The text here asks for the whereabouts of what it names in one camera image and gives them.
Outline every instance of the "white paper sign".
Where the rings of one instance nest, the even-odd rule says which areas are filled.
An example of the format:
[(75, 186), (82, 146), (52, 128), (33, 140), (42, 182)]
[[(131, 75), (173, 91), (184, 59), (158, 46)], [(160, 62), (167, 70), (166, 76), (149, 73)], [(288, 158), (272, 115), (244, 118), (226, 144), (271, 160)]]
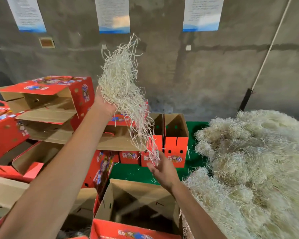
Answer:
[(44, 33), (46, 28), (37, 0), (7, 0), (20, 31)]
[(95, 0), (100, 33), (130, 33), (128, 0)]
[(216, 31), (224, 0), (185, 0), (183, 32)]

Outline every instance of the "green tablecloth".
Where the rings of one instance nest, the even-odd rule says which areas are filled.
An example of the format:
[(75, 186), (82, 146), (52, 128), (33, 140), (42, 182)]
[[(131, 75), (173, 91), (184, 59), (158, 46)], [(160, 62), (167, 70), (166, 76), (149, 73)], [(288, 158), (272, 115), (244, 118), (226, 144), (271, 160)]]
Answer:
[[(208, 127), (208, 122), (186, 122), (189, 131), (188, 149), (184, 168), (178, 168), (178, 176), (182, 180), (187, 177), (196, 167), (206, 165), (206, 157), (194, 152), (195, 137), (197, 130)], [(110, 178), (138, 181), (143, 183), (158, 184), (147, 167), (137, 164), (117, 163), (113, 166)]]

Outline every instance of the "white pipe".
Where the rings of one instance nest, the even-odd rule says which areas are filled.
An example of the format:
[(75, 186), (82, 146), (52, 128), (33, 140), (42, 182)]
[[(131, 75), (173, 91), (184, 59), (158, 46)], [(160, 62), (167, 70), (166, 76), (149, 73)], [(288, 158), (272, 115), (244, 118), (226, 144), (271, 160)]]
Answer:
[(280, 23), (279, 23), (279, 25), (278, 25), (277, 31), (276, 31), (276, 33), (275, 33), (275, 35), (274, 35), (274, 38), (272, 39), (271, 45), (270, 45), (270, 47), (269, 47), (269, 49), (268, 49), (268, 52), (267, 52), (267, 54), (266, 54), (266, 56), (265, 56), (264, 62), (262, 63), (262, 65), (261, 65), (261, 67), (260, 67), (260, 70), (259, 70), (259, 72), (258, 72), (258, 75), (257, 75), (257, 77), (256, 77), (256, 79), (255, 79), (255, 81), (254, 81), (254, 83), (252, 84), (252, 87), (251, 87), (252, 90), (255, 88), (255, 85), (256, 85), (257, 80), (258, 80), (258, 78), (259, 78), (259, 76), (260, 76), (260, 73), (261, 73), (261, 71), (262, 71), (262, 69), (263, 69), (263, 67), (264, 67), (264, 65), (265, 65), (265, 62), (266, 62), (266, 60), (267, 60), (267, 58), (268, 58), (268, 56), (269, 56), (269, 53), (270, 53), (270, 51), (271, 51), (271, 48), (272, 48), (272, 46), (274, 45), (275, 39), (276, 39), (276, 37), (277, 37), (277, 34), (278, 34), (279, 29), (280, 29), (280, 27), (281, 27), (281, 24), (283, 23), (283, 20), (284, 20), (284, 18), (285, 18), (285, 15), (286, 15), (286, 13), (287, 13), (287, 10), (288, 10), (288, 8), (289, 8), (290, 3), (291, 3), (291, 0), (288, 1), (287, 6), (286, 6), (286, 8), (285, 8), (285, 11), (283, 12), (283, 16), (281, 17), (281, 20), (280, 20)]

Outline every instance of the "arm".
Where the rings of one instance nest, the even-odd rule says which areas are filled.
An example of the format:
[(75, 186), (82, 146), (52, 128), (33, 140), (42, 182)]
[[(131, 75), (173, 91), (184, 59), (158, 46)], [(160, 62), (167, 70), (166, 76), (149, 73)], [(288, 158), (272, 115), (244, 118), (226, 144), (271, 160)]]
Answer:
[(226, 239), (189, 189), (179, 180), (173, 163), (163, 152), (159, 153), (159, 157), (160, 163), (157, 167), (152, 163), (148, 163), (147, 166), (158, 182), (174, 196), (195, 239)]
[(105, 126), (116, 107), (100, 90), (71, 139), (33, 180), (10, 211), (0, 239), (56, 238), (84, 182)]

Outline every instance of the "wall switch plate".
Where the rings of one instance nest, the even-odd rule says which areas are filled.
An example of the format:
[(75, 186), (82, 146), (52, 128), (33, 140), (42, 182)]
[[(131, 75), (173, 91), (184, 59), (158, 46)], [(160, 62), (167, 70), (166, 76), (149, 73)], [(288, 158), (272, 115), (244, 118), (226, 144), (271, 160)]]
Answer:
[(55, 49), (54, 41), (52, 38), (45, 37), (45, 38), (39, 38), (41, 47), (43, 49)]

